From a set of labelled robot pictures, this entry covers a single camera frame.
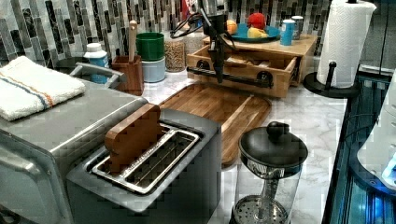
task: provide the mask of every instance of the white towel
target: white towel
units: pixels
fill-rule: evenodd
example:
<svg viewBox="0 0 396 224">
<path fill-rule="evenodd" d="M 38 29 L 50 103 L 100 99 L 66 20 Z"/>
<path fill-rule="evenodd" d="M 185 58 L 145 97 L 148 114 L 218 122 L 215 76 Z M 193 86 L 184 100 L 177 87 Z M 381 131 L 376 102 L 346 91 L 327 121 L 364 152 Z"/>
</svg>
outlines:
<svg viewBox="0 0 396 224">
<path fill-rule="evenodd" d="M 23 118 L 84 91 L 85 85 L 78 79 L 21 56 L 0 68 L 0 116 Z"/>
</svg>

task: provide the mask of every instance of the kitchen towel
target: kitchen towel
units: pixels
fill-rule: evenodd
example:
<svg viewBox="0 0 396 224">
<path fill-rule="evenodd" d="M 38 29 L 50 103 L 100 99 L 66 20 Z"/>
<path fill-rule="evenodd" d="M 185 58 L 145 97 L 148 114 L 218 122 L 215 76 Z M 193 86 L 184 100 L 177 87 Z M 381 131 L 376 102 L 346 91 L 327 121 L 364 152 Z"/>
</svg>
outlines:
<svg viewBox="0 0 396 224">
<path fill-rule="evenodd" d="M 78 79 L 21 56 L 0 68 L 0 116 L 7 120 L 26 117 L 84 91 Z"/>
<path fill-rule="evenodd" d="M 345 0 L 332 1 L 318 66 L 320 83 L 326 84 L 329 63 L 336 62 L 332 87 L 353 86 L 374 10 L 374 4 L 363 1 L 357 4 L 349 4 Z"/>
</svg>

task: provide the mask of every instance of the tile backsplash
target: tile backsplash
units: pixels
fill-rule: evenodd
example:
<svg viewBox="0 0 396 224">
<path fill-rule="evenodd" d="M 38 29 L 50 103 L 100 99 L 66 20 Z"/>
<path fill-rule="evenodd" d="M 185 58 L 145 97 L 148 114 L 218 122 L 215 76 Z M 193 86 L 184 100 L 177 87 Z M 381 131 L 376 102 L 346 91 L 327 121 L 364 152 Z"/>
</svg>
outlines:
<svg viewBox="0 0 396 224">
<path fill-rule="evenodd" d="M 139 32 L 161 32 L 179 22 L 184 0 L 1 0 L 0 65 L 19 55 L 52 67 L 57 61 L 81 56 L 86 45 L 100 42 L 114 58 L 127 53 L 128 21 Z M 224 0 L 229 18 L 245 22 L 262 12 L 278 27 L 293 15 L 304 16 L 306 34 L 318 36 L 320 54 L 330 0 Z"/>
</svg>

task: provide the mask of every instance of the towel stripe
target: towel stripe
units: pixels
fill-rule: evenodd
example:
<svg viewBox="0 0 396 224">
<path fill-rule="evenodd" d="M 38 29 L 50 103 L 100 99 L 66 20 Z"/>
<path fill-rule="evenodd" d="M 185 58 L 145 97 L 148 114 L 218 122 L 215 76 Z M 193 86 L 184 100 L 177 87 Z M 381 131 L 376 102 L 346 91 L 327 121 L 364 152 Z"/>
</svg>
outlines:
<svg viewBox="0 0 396 224">
<path fill-rule="evenodd" d="M 9 79 L 11 79 L 12 81 L 14 81 L 15 83 L 18 83 L 18 84 L 20 84 L 20 86 L 18 86 L 18 85 L 14 85 L 14 86 L 17 86 L 17 87 L 24 87 L 24 88 L 29 88 L 29 89 L 31 89 L 31 91 L 35 91 L 35 92 L 37 92 L 37 93 L 39 93 L 39 94 L 43 94 L 46 98 L 47 98 L 47 101 L 48 101 L 48 103 L 46 103 L 45 102 L 45 107 L 46 108 L 49 108 L 49 107 L 53 107 L 53 101 L 52 101 L 52 98 L 48 95 L 48 94 L 46 94 L 45 92 L 42 92 L 42 91 L 38 91 L 37 89 L 35 89 L 35 88 L 33 88 L 33 87 L 30 87 L 30 86 L 28 86 L 28 85 L 26 85 L 26 84 L 24 84 L 24 83 L 22 83 L 22 82 L 20 82 L 20 81 L 18 81 L 18 80 L 15 80 L 14 78 L 12 78 L 12 77 L 7 77 L 7 76 L 5 76 L 5 75 L 3 75 L 2 73 L 0 73 L 0 76 L 2 76 L 2 77 L 6 77 L 6 78 L 9 78 Z"/>
<path fill-rule="evenodd" d="M 21 86 L 21 85 L 19 85 L 19 84 L 17 84 L 17 83 L 14 83 L 14 82 L 12 82 L 12 81 L 6 79 L 5 77 L 0 77 L 0 80 L 3 80 L 3 81 L 5 81 L 5 82 L 8 83 L 8 84 L 11 84 L 11 85 L 13 85 L 13 86 L 15 86 L 15 87 L 18 87 L 18 88 L 20 88 L 20 89 L 26 91 L 26 92 L 29 93 L 29 94 L 32 94 L 32 95 L 36 96 L 36 97 L 40 100 L 41 104 L 44 106 L 45 109 L 48 109 L 48 108 L 49 108 L 49 106 L 46 104 L 46 101 L 44 100 L 44 98 L 41 97 L 39 94 L 34 93 L 34 92 L 28 90 L 27 88 L 25 88 L 25 87 L 23 87 L 23 86 Z"/>
</svg>

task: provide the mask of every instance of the french press lid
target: french press lid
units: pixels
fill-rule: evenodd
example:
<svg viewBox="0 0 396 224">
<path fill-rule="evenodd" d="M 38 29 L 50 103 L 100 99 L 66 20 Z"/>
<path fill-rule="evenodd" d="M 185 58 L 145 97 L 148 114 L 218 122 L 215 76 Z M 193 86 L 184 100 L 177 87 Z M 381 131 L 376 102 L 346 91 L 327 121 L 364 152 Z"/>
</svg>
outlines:
<svg viewBox="0 0 396 224">
<path fill-rule="evenodd" d="M 244 133 L 239 147 L 242 162 L 261 178 L 295 175 L 308 156 L 305 143 L 289 133 L 289 125 L 276 121 Z"/>
</svg>

